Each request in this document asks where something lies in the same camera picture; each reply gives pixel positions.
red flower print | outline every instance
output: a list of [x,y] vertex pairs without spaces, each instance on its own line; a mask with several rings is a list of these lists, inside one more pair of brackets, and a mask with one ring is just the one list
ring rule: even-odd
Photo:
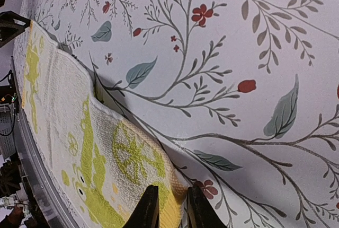
[[141,28],[137,28],[136,30],[134,30],[133,32],[133,36],[138,36],[141,33]]
[[110,9],[110,6],[111,6],[111,4],[108,1],[106,1],[105,5],[102,7],[103,13],[107,13],[108,10]]
[[175,52],[178,52],[178,50],[180,49],[180,47],[178,45],[175,45],[174,48]]
[[112,53],[108,53],[108,55],[105,56],[105,60],[106,60],[107,65],[113,61],[113,57],[111,57],[111,56],[112,56]]
[[218,194],[218,190],[213,187],[213,181],[206,180],[204,183],[197,181],[195,183],[200,189],[202,190],[203,194],[206,196],[207,199],[212,200],[214,198],[214,195]]
[[213,9],[207,10],[206,5],[202,4],[202,5],[200,5],[200,8],[198,8],[198,7],[194,8],[193,13],[195,15],[192,16],[192,20],[194,22],[199,21],[199,26],[203,27],[203,26],[205,26],[206,18],[213,16]]
[[241,81],[238,85],[238,91],[240,93],[250,93],[253,90],[256,90],[255,80],[246,80]]

yellow towel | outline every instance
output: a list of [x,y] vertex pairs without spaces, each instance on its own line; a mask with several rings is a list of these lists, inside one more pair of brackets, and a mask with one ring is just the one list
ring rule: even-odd
[[165,152],[102,105],[88,72],[32,22],[22,106],[46,167],[88,227],[124,226],[148,185],[177,228],[186,187]]

leaf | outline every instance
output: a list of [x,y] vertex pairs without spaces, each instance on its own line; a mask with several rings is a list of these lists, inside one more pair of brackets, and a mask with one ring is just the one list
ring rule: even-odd
[[296,220],[299,220],[300,219],[300,215],[301,215],[301,212],[299,212],[296,216]]
[[258,1],[259,5],[263,7],[265,10],[270,10],[269,6],[261,1]]
[[290,34],[290,32],[288,31],[287,28],[286,28],[286,33],[285,33],[285,40],[286,40],[288,43],[291,43],[291,34]]
[[192,117],[192,115],[186,111],[186,110],[181,110],[186,116],[188,116],[189,118]]
[[279,65],[279,61],[278,61],[278,57],[276,56],[276,54],[274,53],[274,51],[272,51],[272,57],[273,57],[273,61],[276,65]]
[[58,23],[55,25],[54,30],[57,31],[60,28],[60,20],[58,21]]
[[261,52],[260,55],[259,55],[259,59],[260,60],[263,59],[266,56],[267,52],[268,52],[268,50],[264,50],[263,52]]
[[280,209],[276,208],[276,207],[273,207],[273,206],[269,206],[271,209],[273,209],[279,216],[285,218],[287,217],[286,213],[281,211]]
[[287,7],[290,7],[290,6],[292,6],[292,5],[295,5],[296,3],[297,3],[297,0],[291,0],[291,1],[288,3]]
[[301,10],[297,10],[297,12],[300,14],[300,16],[304,17],[304,18],[308,18],[307,14]]
[[291,29],[298,31],[299,33],[307,34],[306,30],[301,27],[291,27]]
[[318,9],[316,9],[316,8],[313,7],[313,6],[307,5],[306,8],[309,9],[311,12],[318,12]]
[[195,67],[197,66],[197,63],[198,63],[198,59],[195,58],[194,61],[193,61],[193,65],[192,65],[191,71],[193,71],[195,69]]
[[266,37],[266,34],[267,34],[267,29],[264,31],[264,32],[262,32],[262,33],[260,33],[259,35],[258,35],[258,38],[257,38],[257,43],[258,43],[258,45],[260,46],[262,43],[263,43],[263,41],[265,40],[265,37]]
[[219,122],[222,123],[223,125],[225,124],[225,121],[222,119],[221,116],[218,116]]
[[304,59],[305,58],[305,50],[302,51],[302,53],[300,54],[300,59]]
[[281,138],[291,129],[297,115],[297,100],[299,91],[298,75],[293,89],[284,95],[276,105],[271,120],[264,127],[266,136],[274,135],[274,138]]
[[252,22],[253,33],[255,33],[258,30],[259,25],[260,25],[260,13],[258,13],[258,15],[255,15],[253,18],[253,22]]
[[322,124],[322,122],[323,122],[323,114],[319,114],[319,122],[318,122],[318,127],[317,128],[319,128],[319,126]]
[[296,42],[295,42],[295,45],[294,45],[295,50],[298,49],[298,44],[299,44],[299,41],[298,41],[298,38],[296,38]]
[[317,4],[320,4],[320,5],[323,5],[324,3],[322,1],[319,1],[319,0],[313,0],[313,2],[317,3]]
[[277,46],[278,49],[281,49],[279,39],[274,34],[272,34],[272,37],[273,37],[274,44]]
[[108,42],[111,40],[112,37],[112,24],[109,21],[106,21],[101,25],[101,27],[97,30],[97,32],[91,36],[92,41],[103,41]]
[[242,16],[244,20],[248,17],[248,0],[246,0],[242,5]]
[[277,22],[276,22],[274,19],[272,19],[271,17],[268,17],[268,18],[269,18],[270,24],[271,24],[275,29],[280,30],[280,27],[279,27],[279,25],[277,24]]
[[219,209],[221,207],[222,204],[222,198],[221,200],[216,204],[215,209]]
[[300,5],[304,4],[307,0],[301,0]]
[[292,17],[290,15],[282,13],[282,12],[273,12],[272,15],[281,17],[281,18],[283,18],[285,20],[291,20],[292,19]]
[[128,73],[126,74],[126,81],[128,82],[129,87],[131,89],[134,89],[142,81],[144,81],[144,79],[153,69],[156,62],[157,62],[157,58],[155,58],[153,62],[142,63],[129,69]]
[[334,126],[334,127],[339,127],[339,124],[338,123],[335,123],[335,122],[331,122],[331,123],[328,123],[330,126]]
[[230,161],[228,161],[227,159],[225,159],[224,157],[220,155],[207,154],[199,150],[194,150],[193,152],[197,155],[197,157],[201,161],[219,170],[234,171],[239,168],[242,168],[241,166],[231,163]]
[[191,89],[191,86],[190,85],[188,85],[186,82],[183,82],[184,83],[184,85],[188,88],[188,89]]
[[301,41],[307,48],[312,48],[312,44],[310,44],[308,41]]

